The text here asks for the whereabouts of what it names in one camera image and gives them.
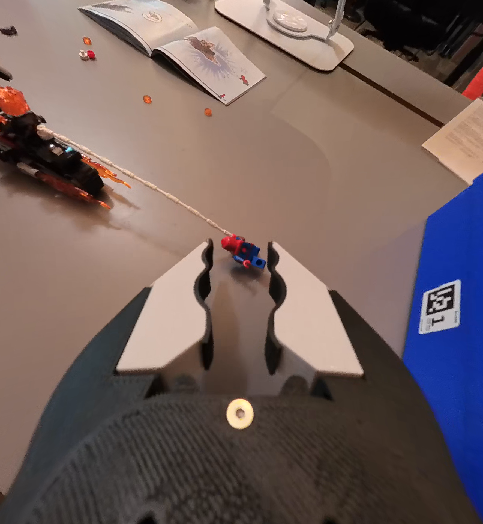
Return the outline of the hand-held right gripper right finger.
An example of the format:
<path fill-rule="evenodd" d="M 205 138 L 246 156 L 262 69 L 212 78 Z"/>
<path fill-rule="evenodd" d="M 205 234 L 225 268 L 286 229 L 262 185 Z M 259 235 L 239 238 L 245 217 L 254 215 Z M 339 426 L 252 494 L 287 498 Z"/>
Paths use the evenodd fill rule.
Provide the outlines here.
<path fill-rule="evenodd" d="M 273 300 L 264 345 L 271 376 L 361 378 L 362 365 L 329 288 L 279 243 L 268 243 Z"/>

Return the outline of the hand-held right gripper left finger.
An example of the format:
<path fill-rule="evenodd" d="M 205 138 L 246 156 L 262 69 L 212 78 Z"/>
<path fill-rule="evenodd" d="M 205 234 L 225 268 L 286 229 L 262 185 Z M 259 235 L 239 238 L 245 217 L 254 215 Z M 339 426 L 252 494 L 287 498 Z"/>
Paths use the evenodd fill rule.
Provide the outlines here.
<path fill-rule="evenodd" d="M 120 374 L 199 376 L 214 355 L 211 292 L 214 245 L 199 244 L 150 286 L 116 365 Z"/>

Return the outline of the blue red lego minifigure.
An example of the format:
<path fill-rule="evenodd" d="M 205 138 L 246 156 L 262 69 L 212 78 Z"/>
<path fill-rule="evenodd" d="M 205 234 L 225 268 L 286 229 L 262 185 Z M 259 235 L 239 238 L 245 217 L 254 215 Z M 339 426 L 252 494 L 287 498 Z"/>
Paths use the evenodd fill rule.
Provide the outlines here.
<path fill-rule="evenodd" d="M 237 235 L 225 236 L 221 239 L 221 246 L 231 253 L 234 261 L 245 268 L 257 268 L 263 270 L 266 261 L 259 257 L 260 247 L 247 242 L 244 237 Z"/>

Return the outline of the lego motorcycle model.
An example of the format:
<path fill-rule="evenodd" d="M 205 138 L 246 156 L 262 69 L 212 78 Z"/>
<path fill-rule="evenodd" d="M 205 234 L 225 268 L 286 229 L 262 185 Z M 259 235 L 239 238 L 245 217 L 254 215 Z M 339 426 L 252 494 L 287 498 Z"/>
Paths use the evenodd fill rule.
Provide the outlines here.
<path fill-rule="evenodd" d="M 70 198 L 106 209 L 110 209 L 109 205 L 101 200 L 104 179 L 130 187 L 116 174 L 119 172 L 183 207 L 224 235 L 232 236 L 171 193 L 50 130 L 45 119 L 31 111 L 23 93 L 12 87 L 0 87 L 0 161 Z"/>

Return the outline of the lego instruction booklet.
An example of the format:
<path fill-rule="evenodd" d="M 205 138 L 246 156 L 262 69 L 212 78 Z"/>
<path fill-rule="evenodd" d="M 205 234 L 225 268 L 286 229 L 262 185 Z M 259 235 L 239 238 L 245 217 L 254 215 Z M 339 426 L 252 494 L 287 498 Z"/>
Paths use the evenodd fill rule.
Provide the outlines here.
<path fill-rule="evenodd" d="M 199 30 L 165 1 L 99 1 L 78 11 L 151 60 L 161 57 L 226 106 L 266 79 L 220 28 Z"/>

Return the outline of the blue plastic bin white tag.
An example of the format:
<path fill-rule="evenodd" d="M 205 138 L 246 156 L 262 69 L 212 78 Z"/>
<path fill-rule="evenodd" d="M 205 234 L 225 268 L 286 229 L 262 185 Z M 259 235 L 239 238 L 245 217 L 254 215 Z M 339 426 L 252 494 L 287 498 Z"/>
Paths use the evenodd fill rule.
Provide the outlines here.
<path fill-rule="evenodd" d="M 483 174 L 426 221 L 403 361 L 483 520 Z"/>

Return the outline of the white paper sheet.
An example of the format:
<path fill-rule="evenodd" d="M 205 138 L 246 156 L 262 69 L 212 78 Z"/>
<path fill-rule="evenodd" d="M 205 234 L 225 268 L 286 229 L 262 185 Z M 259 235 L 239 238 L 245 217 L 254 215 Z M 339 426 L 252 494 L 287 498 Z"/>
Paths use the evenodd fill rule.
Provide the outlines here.
<path fill-rule="evenodd" d="M 421 147 L 467 185 L 483 174 L 483 98 L 445 124 Z"/>

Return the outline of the white metal stand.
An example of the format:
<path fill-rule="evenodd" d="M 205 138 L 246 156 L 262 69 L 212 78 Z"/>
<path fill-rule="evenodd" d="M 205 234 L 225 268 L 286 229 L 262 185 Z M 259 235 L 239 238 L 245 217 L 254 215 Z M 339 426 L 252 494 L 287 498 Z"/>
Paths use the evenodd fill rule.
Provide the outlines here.
<path fill-rule="evenodd" d="M 351 40 L 338 33 L 345 1 L 338 1 L 328 24 L 284 1 L 216 1 L 215 10 L 250 33 L 321 72 L 334 70 L 353 50 Z"/>

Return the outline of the black office chair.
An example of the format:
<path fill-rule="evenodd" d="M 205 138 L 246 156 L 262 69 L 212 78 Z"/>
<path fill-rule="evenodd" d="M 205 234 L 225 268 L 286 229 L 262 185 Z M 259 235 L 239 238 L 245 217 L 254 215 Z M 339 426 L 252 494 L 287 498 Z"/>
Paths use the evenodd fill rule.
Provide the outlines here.
<path fill-rule="evenodd" d="M 472 22 L 473 4 L 476 1 L 367 1 L 363 16 L 373 29 L 362 36 L 376 38 L 385 50 L 399 51 L 409 62 L 419 62 L 421 51 L 450 57 Z"/>

